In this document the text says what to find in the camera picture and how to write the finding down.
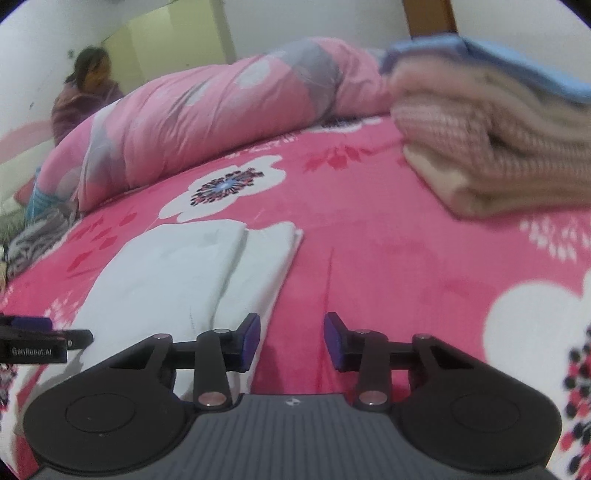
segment white wall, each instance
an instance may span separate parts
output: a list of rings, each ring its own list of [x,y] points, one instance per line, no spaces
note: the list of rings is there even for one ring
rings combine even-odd
[[[78,53],[119,23],[103,0],[28,0],[0,24],[0,138],[10,129],[48,119]]]
[[[591,83],[591,30],[558,0],[452,0],[459,33]]]
[[[223,0],[223,4],[239,58],[302,37],[337,37],[376,48],[408,38],[402,0]]]
[[[171,0],[123,0],[117,5],[121,26],[132,18],[156,10],[169,3],[171,3]]]

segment blue striped fabric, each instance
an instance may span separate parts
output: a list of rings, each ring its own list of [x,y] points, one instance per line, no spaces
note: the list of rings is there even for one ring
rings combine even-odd
[[[48,208],[65,201],[67,201],[67,199],[61,199],[55,195],[42,192],[37,187],[37,184],[35,184],[33,187],[33,193],[31,194],[31,198],[29,199],[29,203],[27,205],[27,213],[25,215],[27,223],[31,223],[37,216],[45,212]]]

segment black clip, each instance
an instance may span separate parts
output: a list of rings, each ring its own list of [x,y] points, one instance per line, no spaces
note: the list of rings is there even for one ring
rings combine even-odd
[[[89,330],[51,330],[46,317],[0,315],[0,363],[63,364],[68,350],[88,347],[94,337]]]

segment gray ribbed plate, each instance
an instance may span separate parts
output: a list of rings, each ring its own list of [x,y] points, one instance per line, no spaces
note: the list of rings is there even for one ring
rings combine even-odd
[[[34,480],[82,478],[43,469]],[[105,478],[84,476],[87,480]],[[167,456],[117,480],[550,480],[542,468],[481,476],[437,463],[389,419],[342,395],[245,395],[231,411],[205,414]]]

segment gray fabric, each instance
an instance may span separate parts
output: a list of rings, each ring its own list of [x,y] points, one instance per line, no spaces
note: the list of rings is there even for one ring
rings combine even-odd
[[[28,225],[8,247],[8,279],[24,272],[72,227],[78,213],[75,202],[60,203]]]
[[[284,45],[269,53],[289,65],[308,89],[316,120],[330,116],[343,73],[333,56],[310,38]]]

